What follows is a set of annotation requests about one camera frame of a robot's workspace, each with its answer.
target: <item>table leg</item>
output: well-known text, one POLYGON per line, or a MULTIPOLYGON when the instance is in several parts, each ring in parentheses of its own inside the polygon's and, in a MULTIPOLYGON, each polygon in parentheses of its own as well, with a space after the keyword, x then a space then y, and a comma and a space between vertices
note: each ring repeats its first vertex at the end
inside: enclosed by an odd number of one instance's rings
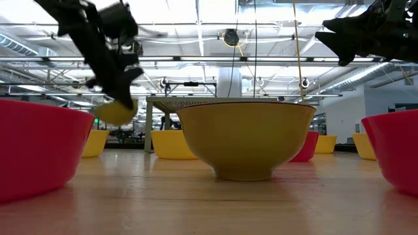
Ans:
POLYGON ((165 122, 164 122, 164 130, 170 130, 171 129, 171 122, 170 122, 170 113, 165 113, 165 122))
POLYGON ((152 108, 153 103, 146 103, 146 121, 145 121, 145 146, 146 153, 151 153, 151 131, 152 131, 152 108))

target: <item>yellow bowl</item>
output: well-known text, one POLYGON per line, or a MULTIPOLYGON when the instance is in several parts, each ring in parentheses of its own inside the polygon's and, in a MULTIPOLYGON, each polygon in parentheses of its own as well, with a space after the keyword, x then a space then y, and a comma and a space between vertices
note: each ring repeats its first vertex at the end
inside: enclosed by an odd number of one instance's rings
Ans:
POLYGON ((353 140, 362 159, 376 160, 372 145, 370 144, 366 133, 354 133, 353 140))
POLYGON ((157 157, 162 159, 197 159, 185 143, 183 131, 152 131, 152 144, 157 157))
POLYGON ((190 150, 225 180, 267 180, 302 148, 315 108, 279 102, 198 104, 177 111, 190 150))
POLYGON ((319 136, 315 153, 333 153, 337 136, 319 136))
POLYGON ((87 144, 84 147, 83 157, 97 157, 99 156, 106 144, 109 131, 91 130, 87 144))

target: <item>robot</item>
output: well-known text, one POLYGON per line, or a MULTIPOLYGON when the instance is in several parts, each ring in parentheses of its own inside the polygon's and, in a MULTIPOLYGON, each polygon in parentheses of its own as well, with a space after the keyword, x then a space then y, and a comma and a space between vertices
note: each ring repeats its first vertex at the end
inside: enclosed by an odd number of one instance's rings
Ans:
POLYGON ((85 59, 95 78, 86 82, 88 87, 101 86, 109 97, 120 102, 127 110, 135 110, 129 88, 132 81, 144 71, 138 64, 138 53, 123 53, 122 45, 134 42, 138 25, 129 5, 116 3, 97 11, 85 0, 35 0, 59 24, 58 36, 69 35, 85 59), (117 47, 110 49, 111 42, 117 47))
POLYGON ((346 66, 356 55, 377 55, 385 61, 398 59, 418 62, 417 0, 376 0, 356 17, 325 20, 333 31, 317 32, 316 38, 346 66))

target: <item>table surface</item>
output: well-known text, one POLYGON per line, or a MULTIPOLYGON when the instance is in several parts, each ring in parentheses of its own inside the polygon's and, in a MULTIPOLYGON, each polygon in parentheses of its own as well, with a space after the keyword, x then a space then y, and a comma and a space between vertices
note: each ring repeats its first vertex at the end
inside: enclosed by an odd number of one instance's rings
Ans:
POLYGON ((0 234, 417 234, 418 198, 353 153, 287 163, 261 182, 138 150, 82 159, 64 188, 0 205, 0 234))
POLYGON ((243 101, 261 101, 277 102, 277 98, 225 98, 225 97, 146 97, 147 102, 153 102, 153 105, 162 112, 171 114, 176 113, 179 108, 194 104, 204 104, 208 102, 243 102, 243 101))

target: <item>pillar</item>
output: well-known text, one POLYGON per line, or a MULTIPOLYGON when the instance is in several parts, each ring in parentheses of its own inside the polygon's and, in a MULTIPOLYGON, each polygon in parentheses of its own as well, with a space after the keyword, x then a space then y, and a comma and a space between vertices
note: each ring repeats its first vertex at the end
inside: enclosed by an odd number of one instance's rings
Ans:
POLYGON ((217 74, 217 96, 218 97, 241 97, 242 75, 240 67, 220 67, 217 74))

